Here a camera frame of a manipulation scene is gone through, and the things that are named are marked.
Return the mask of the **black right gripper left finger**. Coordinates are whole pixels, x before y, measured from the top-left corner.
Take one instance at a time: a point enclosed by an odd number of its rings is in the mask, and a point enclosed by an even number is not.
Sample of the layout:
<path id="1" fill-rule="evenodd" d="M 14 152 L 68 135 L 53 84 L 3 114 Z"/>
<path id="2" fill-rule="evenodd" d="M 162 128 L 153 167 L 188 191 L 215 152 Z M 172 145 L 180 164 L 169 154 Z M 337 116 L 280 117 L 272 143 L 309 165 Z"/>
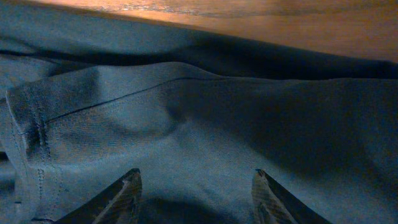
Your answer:
<path id="1" fill-rule="evenodd" d="M 142 194 L 139 169 L 131 169 L 56 224 L 137 224 Z"/>

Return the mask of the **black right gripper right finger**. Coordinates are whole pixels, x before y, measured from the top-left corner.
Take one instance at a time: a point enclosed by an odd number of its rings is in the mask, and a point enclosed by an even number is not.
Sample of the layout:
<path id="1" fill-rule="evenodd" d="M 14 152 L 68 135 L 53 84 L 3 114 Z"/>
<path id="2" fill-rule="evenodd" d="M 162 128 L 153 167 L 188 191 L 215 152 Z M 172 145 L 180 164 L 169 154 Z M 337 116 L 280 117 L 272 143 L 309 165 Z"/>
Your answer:
<path id="1" fill-rule="evenodd" d="M 331 224 L 262 169 L 254 174 L 251 194 L 255 224 Z"/>

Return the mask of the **black leggings with red waistband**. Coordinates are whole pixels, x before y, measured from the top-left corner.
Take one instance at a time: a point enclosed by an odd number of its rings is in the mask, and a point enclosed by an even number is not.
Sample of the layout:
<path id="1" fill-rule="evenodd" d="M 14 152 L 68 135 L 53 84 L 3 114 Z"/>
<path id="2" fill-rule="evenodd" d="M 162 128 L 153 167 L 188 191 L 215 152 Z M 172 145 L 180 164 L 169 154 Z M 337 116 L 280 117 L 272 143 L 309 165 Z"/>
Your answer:
<path id="1" fill-rule="evenodd" d="M 254 223 L 257 169 L 330 223 L 397 222 L 397 64 L 1 3 L 1 222 L 139 169 L 138 223 Z"/>

